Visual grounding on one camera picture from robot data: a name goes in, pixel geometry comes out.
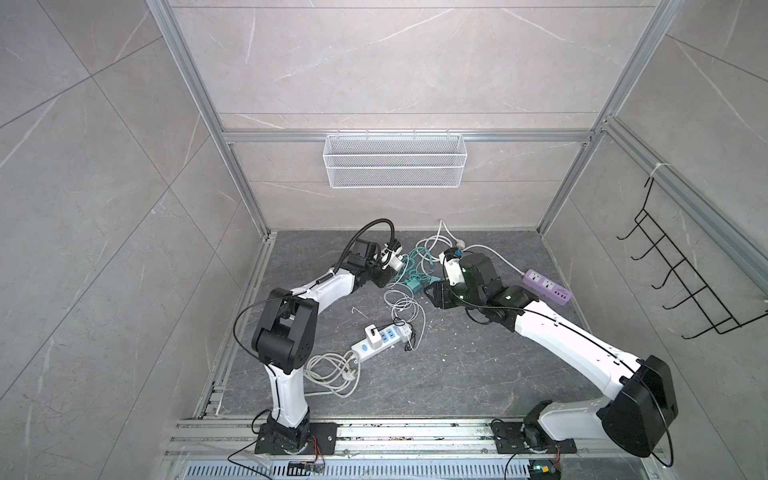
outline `ventilation grille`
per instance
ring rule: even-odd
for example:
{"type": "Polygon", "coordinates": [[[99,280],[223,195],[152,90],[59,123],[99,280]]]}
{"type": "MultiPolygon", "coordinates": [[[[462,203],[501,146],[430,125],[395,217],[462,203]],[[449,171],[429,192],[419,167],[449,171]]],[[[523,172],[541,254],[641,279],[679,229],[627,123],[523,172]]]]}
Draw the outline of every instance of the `ventilation grille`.
{"type": "MultiPolygon", "coordinates": [[[[402,478],[443,478],[462,480],[477,478],[495,480],[504,478],[508,458],[490,459],[429,459],[429,460],[328,460],[323,473],[309,473],[289,468],[288,460],[276,460],[267,471],[255,462],[238,461],[274,480],[297,478],[323,478],[324,480],[400,480],[402,478]]],[[[196,460],[189,464],[185,480],[245,480],[263,478],[257,473],[226,461],[196,460]]],[[[528,460],[512,459],[507,468],[507,478],[530,478],[528,460]]]]}
{"type": "Polygon", "coordinates": [[[329,135],[323,160],[333,188],[458,187],[467,150],[459,134],[329,135]]]}

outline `cable tie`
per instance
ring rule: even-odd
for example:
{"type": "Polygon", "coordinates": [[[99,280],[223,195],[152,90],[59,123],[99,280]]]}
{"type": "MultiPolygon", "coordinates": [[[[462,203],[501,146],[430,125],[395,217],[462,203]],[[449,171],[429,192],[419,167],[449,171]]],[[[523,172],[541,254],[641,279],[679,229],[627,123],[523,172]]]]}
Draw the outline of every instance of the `cable tie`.
{"type": "Polygon", "coordinates": [[[667,165],[668,167],[672,166],[672,164],[665,164],[665,163],[662,163],[662,162],[656,162],[656,166],[654,167],[653,170],[650,171],[650,175],[648,175],[648,177],[653,177],[653,175],[656,173],[656,170],[658,170],[659,167],[662,166],[662,165],[667,165]]]}

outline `red wire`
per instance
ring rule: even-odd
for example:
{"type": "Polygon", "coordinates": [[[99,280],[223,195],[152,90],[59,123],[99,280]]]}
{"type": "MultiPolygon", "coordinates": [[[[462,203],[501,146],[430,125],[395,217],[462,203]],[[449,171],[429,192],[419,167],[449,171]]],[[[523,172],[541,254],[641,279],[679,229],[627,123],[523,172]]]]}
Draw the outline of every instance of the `red wire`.
{"type": "Polygon", "coordinates": [[[321,450],[321,449],[320,449],[320,446],[319,446],[319,445],[317,445],[317,437],[316,437],[316,436],[314,436],[314,435],[312,435],[312,438],[313,438],[313,439],[315,439],[315,448],[316,448],[316,451],[320,453],[320,458],[322,458],[322,459],[323,459],[323,465],[325,465],[325,464],[326,464],[326,456],[325,456],[325,455],[323,455],[323,450],[321,450]]]}
{"type": "Polygon", "coordinates": [[[552,464],[553,467],[555,467],[558,464],[558,462],[560,461],[560,445],[554,444],[554,446],[558,447],[558,458],[552,464]]]}
{"type": "Polygon", "coordinates": [[[317,448],[317,437],[316,437],[316,436],[314,436],[314,435],[312,435],[312,443],[314,443],[314,444],[315,444],[315,459],[314,459],[314,460],[312,460],[312,463],[315,463],[315,462],[317,462],[317,452],[318,452],[318,448],[317,448]]]}

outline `gray marble wall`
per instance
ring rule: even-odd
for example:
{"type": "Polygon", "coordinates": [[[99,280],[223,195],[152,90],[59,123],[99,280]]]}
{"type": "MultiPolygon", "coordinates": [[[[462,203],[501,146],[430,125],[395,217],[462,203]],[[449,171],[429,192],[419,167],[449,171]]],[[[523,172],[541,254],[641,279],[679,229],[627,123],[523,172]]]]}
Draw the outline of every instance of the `gray marble wall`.
{"type": "MultiPolygon", "coordinates": [[[[229,129],[591,128],[654,0],[175,0],[229,129]]],[[[576,144],[472,144],[454,190],[332,190],[322,145],[241,144],[280,229],[532,229],[576,144]]]]}
{"type": "Polygon", "coordinates": [[[620,118],[768,250],[768,2],[688,0],[620,118]]]}
{"type": "MultiPolygon", "coordinates": [[[[689,0],[619,117],[759,244],[768,246],[768,4],[689,0]]],[[[685,340],[707,327],[634,225],[647,175],[615,143],[600,145],[547,235],[578,305],[599,336],[673,369],[680,416],[672,425],[679,478],[766,478],[768,468],[768,319],[685,340]]],[[[654,186],[648,211],[713,287],[746,321],[765,312],[765,293],[654,186]]],[[[660,234],[649,231],[654,239],[660,234]]],[[[666,240],[662,250],[679,260],[666,240]]],[[[687,284],[700,286],[690,271],[687,284]]],[[[698,300],[724,319],[712,297],[698,300]]]]}
{"type": "Polygon", "coordinates": [[[576,143],[467,144],[458,188],[333,189],[323,166],[322,143],[237,144],[235,151],[267,223],[277,229],[356,230],[389,217],[398,228],[536,227],[576,143]]]}
{"type": "Polygon", "coordinates": [[[260,242],[143,0],[0,5],[0,477],[146,478],[260,242]]]}

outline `black mounting plate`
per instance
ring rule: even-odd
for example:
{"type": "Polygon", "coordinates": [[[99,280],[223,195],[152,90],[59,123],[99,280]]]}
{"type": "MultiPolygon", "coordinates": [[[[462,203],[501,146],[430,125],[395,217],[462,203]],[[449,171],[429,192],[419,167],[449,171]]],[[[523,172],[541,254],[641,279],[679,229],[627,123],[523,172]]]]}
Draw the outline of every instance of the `black mounting plate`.
{"type": "MultiPolygon", "coordinates": [[[[314,435],[317,438],[317,446],[323,455],[333,455],[336,451],[336,430],[339,428],[338,423],[331,422],[318,422],[310,423],[310,436],[314,435]]],[[[314,445],[312,442],[307,442],[304,449],[296,455],[309,455],[314,454],[314,445]]],[[[288,455],[283,447],[276,440],[275,433],[266,424],[263,423],[259,429],[259,440],[256,442],[256,450],[253,452],[270,453],[272,455],[288,455]]]]}
{"type": "MultiPolygon", "coordinates": [[[[495,420],[491,423],[493,439],[496,442],[497,453],[531,453],[531,450],[523,443],[523,433],[520,431],[522,422],[502,422],[495,420]]],[[[542,453],[576,453],[576,442],[573,439],[565,439],[547,446],[542,453]]]]}

